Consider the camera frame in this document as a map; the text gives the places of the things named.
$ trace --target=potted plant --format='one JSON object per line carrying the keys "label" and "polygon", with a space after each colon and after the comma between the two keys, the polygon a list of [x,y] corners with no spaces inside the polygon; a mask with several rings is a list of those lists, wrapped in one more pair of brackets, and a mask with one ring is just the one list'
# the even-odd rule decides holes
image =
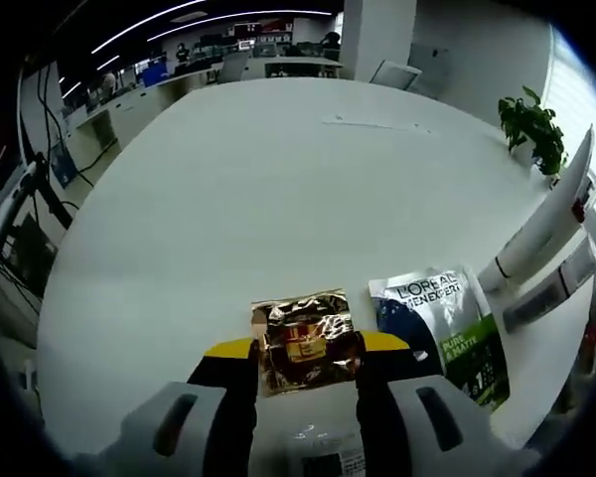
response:
{"label": "potted plant", "polygon": [[536,164],[545,176],[558,173],[567,161],[563,147],[563,132],[552,119],[552,109],[540,107],[540,97],[529,87],[523,91],[533,100],[526,104],[522,97],[505,97],[499,100],[501,127],[508,138],[508,150],[525,164]]}

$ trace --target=white pillar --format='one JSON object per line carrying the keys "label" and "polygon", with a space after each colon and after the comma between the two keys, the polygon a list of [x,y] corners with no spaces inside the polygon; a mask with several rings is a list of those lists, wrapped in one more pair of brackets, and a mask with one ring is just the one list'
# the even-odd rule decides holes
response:
{"label": "white pillar", "polygon": [[408,64],[416,0],[345,0],[340,62],[370,81],[382,60]]}

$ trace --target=round white table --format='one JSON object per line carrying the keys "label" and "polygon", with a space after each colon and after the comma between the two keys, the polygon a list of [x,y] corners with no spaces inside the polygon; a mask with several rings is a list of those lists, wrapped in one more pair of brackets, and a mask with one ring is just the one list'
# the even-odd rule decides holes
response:
{"label": "round white table", "polygon": [[[479,270],[543,197],[501,131],[419,95],[335,79],[195,90],[121,152],[62,243],[39,328],[47,430],[68,453],[110,444],[206,349],[250,336],[252,301],[343,287],[356,328],[374,329],[370,279]],[[571,366],[577,348],[558,339]],[[562,386],[530,407],[534,389],[514,386],[524,343],[506,353],[525,408],[492,417],[508,442],[524,440],[517,415],[535,427]]]}

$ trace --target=ceiling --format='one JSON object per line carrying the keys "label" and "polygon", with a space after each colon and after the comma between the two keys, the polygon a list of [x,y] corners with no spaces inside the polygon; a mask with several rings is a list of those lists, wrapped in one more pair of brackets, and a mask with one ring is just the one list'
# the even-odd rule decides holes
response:
{"label": "ceiling", "polygon": [[[152,15],[169,8],[187,3],[190,0],[44,0],[37,3],[38,9],[31,15],[40,18],[36,23],[31,42],[42,51],[37,55],[38,64],[57,60],[60,76],[66,77],[63,88],[69,88],[76,81],[88,82],[97,76],[96,68],[110,58],[120,55],[120,64],[129,64],[146,58],[157,42],[148,43],[147,39],[181,25],[191,23],[172,23],[173,19],[203,11],[208,15],[203,19],[264,10],[314,10],[338,13],[343,10],[344,0],[204,0],[151,20],[126,33],[100,51],[91,51],[106,40],[126,28]],[[50,38],[49,32],[54,24],[62,21],[71,11],[73,13]],[[242,20],[255,19],[239,17]],[[206,25],[196,27],[203,29]]]}

